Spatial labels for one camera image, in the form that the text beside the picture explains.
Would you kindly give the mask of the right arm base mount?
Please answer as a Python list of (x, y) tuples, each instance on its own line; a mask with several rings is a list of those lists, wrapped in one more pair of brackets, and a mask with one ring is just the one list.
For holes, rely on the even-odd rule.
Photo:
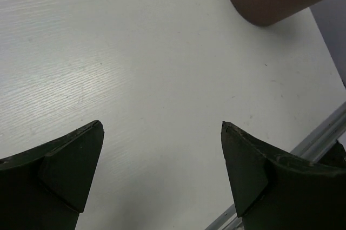
[(344, 146), (336, 141), (336, 143), (322, 156), (318, 163), (326, 166), (346, 169), (345, 156), (346, 153)]

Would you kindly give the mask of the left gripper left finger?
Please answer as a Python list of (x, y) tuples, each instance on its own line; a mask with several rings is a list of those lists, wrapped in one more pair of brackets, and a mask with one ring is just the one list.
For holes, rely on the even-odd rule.
[(1, 159), (1, 229), (75, 229), (104, 140), (92, 121)]

